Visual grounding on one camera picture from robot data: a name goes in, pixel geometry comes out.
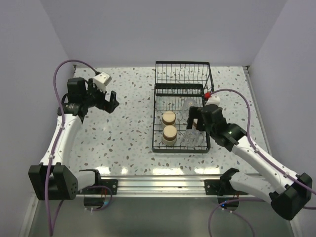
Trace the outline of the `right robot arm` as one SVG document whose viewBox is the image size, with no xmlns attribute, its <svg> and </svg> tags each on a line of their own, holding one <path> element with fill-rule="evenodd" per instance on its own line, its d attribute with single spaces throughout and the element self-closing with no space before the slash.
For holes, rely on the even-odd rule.
<svg viewBox="0 0 316 237">
<path fill-rule="evenodd" d="M 222 192 L 242 191 L 267 203 L 283 219 L 292 220 L 311 200 L 313 180 L 307 173 L 297 174 L 256 145 L 248 132 L 235 123 L 228 123 L 222 108 L 209 104 L 189 108 L 187 127 L 206 132 L 217 145 L 250 164 L 264 182 L 255 181 L 238 169 L 231 168 L 221 176 Z"/>
</svg>

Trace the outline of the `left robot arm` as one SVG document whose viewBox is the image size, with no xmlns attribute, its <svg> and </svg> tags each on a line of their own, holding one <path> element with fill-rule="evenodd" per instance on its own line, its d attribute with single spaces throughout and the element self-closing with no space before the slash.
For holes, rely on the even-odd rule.
<svg viewBox="0 0 316 237">
<path fill-rule="evenodd" d="M 87 189 L 92 194 L 102 190 L 103 182 L 96 169 L 73 173 L 69 158 L 75 137 L 90 108 L 112 113 L 119 105 L 116 92 L 106 100 L 106 86 L 112 78 L 100 73 L 89 80 L 72 78 L 67 81 L 68 93 L 57 110 L 57 125 L 51 143 L 38 165 L 29 168 L 28 175 L 39 200 L 73 200 L 78 191 Z"/>
</svg>

